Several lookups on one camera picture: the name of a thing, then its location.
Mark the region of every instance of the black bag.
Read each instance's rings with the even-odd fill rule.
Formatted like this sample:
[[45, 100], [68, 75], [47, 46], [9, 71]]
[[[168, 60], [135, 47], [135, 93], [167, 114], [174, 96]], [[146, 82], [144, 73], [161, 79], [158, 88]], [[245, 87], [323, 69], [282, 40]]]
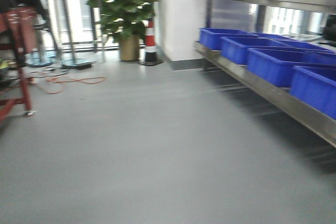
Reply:
[[326, 40], [336, 41], [336, 15], [329, 15], [322, 37]]

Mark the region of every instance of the potted plant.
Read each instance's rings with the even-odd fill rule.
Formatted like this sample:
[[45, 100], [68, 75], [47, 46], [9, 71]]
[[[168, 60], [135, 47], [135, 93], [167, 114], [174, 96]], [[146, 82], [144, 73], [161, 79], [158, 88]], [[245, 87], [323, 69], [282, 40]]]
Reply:
[[88, 0], [91, 7], [100, 7], [102, 33], [119, 43], [121, 60], [139, 59], [140, 39], [145, 39], [145, 25], [154, 15], [153, 3], [158, 0]]

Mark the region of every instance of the cone base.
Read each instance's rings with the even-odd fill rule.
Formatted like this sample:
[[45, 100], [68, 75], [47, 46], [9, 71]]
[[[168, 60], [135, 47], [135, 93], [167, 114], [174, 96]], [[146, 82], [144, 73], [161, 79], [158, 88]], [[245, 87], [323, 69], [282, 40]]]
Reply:
[[145, 66], [156, 66], [156, 65], [161, 64], [161, 63], [163, 63], [162, 59], [157, 59], [154, 62], [146, 62], [146, 61], [142, 61], [142, 60], [139, 61], [139, 64], [145, 65]]

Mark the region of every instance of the white wall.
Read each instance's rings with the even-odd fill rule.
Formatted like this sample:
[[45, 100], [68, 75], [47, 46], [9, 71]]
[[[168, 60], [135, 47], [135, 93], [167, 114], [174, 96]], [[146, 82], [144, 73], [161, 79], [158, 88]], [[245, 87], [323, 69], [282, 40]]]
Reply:
[[198, 28], [205, 25], [206, 0], [161, 0], [159, 4], [160, 37], [157, 44], [172, 60], [201, 58], [193, 49]]

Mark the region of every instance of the red metal frame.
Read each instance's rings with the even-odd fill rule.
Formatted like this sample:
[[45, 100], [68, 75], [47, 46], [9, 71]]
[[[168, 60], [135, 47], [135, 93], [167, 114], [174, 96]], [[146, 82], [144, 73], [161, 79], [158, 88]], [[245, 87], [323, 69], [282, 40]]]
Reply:
[[7, 32], [10, 37], [10, 44], [0, 45], [0, 50], [13, 50], [17, 63], [18, 78], [22, 93], [21, 98], [0, 100], [0, 122], [5, 119], [11, 109], [17, 104], [23, 104], [25, 110], [30, 112], [32, 102], [28, 90], [28, 82], [25, 78], [23, 67], [25, 66], [25, 55], [36, 47], [33, 18], [35, 11], [29, 7], [20, 7], [7, 13], [0, 14], [0, 33]]

